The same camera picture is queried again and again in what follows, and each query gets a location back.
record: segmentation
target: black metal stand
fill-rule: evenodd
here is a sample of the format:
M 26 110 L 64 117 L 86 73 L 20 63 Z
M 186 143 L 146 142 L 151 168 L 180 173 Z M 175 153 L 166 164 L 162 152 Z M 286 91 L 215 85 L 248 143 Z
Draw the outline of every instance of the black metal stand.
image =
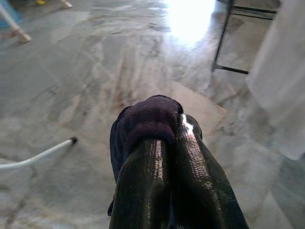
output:
M 222 46 L 223 40 L 224 40 L 224 34 L 226 32 L 226 28 L 227 28 L 227 25 L 228 25 L 228 22 L 229 22 L 229 18 L 232 14 L 233 15 L 239 15 L 239 16 L 245 16 L 245 17 L 251 17 L 251 18 L 259 18 L 259 19 L 264 19 L 264 20 L 273 20 L 273 18 L 235 13 L 235 12 L 233 12 L 234 10 L 239 10 L 239 11 L 248 12 L 248 13 L 260 12 L 260 13 L 276 14 L 276 11 L 274 11 L 274 10 L 263 10 L 263 9 L 257 9 L 257 8 L 235 6 L 234 5 L 234 0 L 230 0 L 229 3 L 228 3 L 228 9 L 227 9 L 225 22 L 224 22 L 224 27 L 223 27 L 223 30 L 222 30 L 222 33 L 221 33 L 221 36 L 220 36 L 220 40 L 219 40 L 219 43 L 218 43 L 218 48 L 217 48 L 217 51 L 216 51 L 216 55 L 215 55 L 214 60 L 213 60 L 212 72 L 214 72 L 215 69 L 223 69 L 223 70 L 232 71 L 232 72 L 236 72 L 236 73 L 249 74 L 248 71 L 237 69 L 237 68 L 230 68 L 230 67 L 227 67 L 227 66 L 222 66 L 222 65 L 217 63 L 217 59 L 218 59 L 218 56 L 220 54 L 221 46 Z

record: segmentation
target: black rubber tip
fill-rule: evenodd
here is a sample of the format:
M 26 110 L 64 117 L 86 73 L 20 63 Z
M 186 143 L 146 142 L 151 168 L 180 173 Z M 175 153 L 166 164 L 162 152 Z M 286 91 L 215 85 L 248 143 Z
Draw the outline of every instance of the black rubber tip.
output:
M 72 140 L 72 143 L 73 143 L 73 144 L 77 143 L 77 141 L 78 141 L 78 140 L 77 140 L 77 137 L 72 137 L 72 138 L 70 138 L 70 140 Z

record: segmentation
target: gray marble floor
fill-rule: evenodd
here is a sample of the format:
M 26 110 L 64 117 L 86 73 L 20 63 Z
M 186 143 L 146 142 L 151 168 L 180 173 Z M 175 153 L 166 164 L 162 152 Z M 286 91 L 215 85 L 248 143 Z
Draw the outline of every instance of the gray marble floor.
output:
M 210 72 L 223 3 L 71 2 L 69 10 L 55 0 L 24 6 L 21 25 L 33 40 L 1 43 L 0 157 L 26 159 L 74 135 L 80 142 L 35 167 L 1 174 L 0 228 L 107 228 L 110 126 L 125 106 L 170 95 L 173 81 L 227 110 L 208 145 L 249 226 L 304 226 L 304 163 L 278 154 L 276 130 L 263 111 L 250 112 L 255 102 L 244 75 Z M 275 2 L 241 1 L 266 8 Z M 248 70 L 269 25 L 233 16 L 219 62 Z

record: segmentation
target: white curtain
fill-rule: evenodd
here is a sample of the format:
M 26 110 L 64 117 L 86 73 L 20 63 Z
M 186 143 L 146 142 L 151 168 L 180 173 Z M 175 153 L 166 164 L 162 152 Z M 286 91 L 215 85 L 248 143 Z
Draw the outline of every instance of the white curtain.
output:
M 298 159 L 305 152 L 305 0 L 283 2 L 247 83 L 282 130 L 280 151 Z

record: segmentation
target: yellow object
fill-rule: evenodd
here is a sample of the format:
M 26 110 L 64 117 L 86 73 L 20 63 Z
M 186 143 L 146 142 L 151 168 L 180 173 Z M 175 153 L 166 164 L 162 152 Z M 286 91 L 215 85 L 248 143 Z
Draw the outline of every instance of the yellow object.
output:
M 44 1 L 44 0 L 36 0 L 36 3 L 41 6 L 41 5 L 46 4 L 46 1 Z

